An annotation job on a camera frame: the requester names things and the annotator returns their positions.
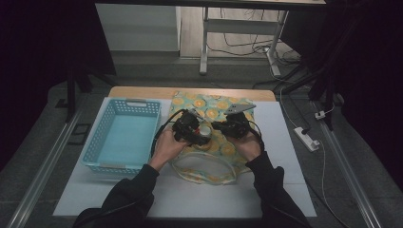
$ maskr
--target light blue plastic basket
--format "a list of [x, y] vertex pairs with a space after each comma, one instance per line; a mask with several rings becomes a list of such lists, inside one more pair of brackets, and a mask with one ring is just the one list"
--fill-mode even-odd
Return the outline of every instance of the light blue plastic basket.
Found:
[[105, 98], [83, 148], [82, 163], [92, 171], [137, 175], [150, 159], [161, 103]]

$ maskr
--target yellow cloth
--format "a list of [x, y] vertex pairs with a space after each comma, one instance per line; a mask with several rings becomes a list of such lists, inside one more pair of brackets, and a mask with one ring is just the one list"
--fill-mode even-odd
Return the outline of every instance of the yellow cloth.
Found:
[[[219, 130], [214, 130], [211, 126], [213, 121], [226, 121], [224, 111], [232, 104], [252, 104], [253, 102], [246, 98], [232, 98], [224, 96], [210, 96], [202, 94], [192, 94], [178, 91], [175, 93], [169, 109], [169, 116], [172, 116], [180, 109], [196, 108], [198, 113], [207, 121], [200, 122], [212, 129], [212, 139], [210, 148], [200, 149], [197, 145], [187, 146], [178, 158], [171, 161], [174, 170], [185, 180], [196, 183], [226, 184], [237, 180], [241, 173], [250, 171], [245, 166], [246, 160], [236, 151], [235, 146], [227, 141]], [[245, 116], [249, 121], [254, 121], [253, 109], [246, 110]], [[181, 116], [177, 115], [172, 121], [176, 121]], [[191, 167], [184, 167], [185, 160], [188, 157], [198, 157], [205, 162], [219, 162], [224, 165], [228, 172], [221, 174], [212, 174], [208, 170], [199, 170]]]

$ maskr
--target black sleeve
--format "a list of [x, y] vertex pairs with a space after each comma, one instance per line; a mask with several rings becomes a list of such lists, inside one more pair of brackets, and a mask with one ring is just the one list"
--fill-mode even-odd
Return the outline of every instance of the black sleeve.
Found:
[[275, 169], [266, 152], [248, 162], [246, 166], [255, 175], [254, 186], [261, 199], [262, 222], [265, 227], [310, 227], [302, 211], [283, 188], [284, 169], [282, 167]]
[[[133, 180], [123, 179], [110, 190], [102, 208], [86, 209], [76, 219], [76, 223], [83, 219], [103, 214], [105, 216], [80, 227], [139, 227], [144, 222], [154, 201], [152, 191], [158, 176], [159, 173], [154, 168], [145, 164]], [[136, 203], [124, 210], [106, 215], [111, 210], [126, 206], [132, 202]]]

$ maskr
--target power strip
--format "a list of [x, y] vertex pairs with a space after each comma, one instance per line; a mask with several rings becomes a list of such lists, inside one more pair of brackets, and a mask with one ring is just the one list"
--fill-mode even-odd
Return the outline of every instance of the power strip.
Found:
[[294, 132], [298, 135], [298, 137], [302, 140], [302, 142], [306, 145], [306, 147], [311, 151], [314, 152], [319, 149], [319, 141], [313, 141], [308, 134], [302, 134], [302, 127], [297, 127], [294, 129]]

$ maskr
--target wooden table edge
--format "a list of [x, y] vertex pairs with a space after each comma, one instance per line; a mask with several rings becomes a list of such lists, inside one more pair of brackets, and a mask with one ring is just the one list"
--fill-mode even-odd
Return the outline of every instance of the wooden table edge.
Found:
[[276, 96], [271, 90], [234, 88], [114, 86], [110, 89], [108, 97], [171, 99], [176, 91], [184, 91], [205, 95], [221, 95], [236, 98], [249, 98], [252, 101], [260, 102], [276, 101]]

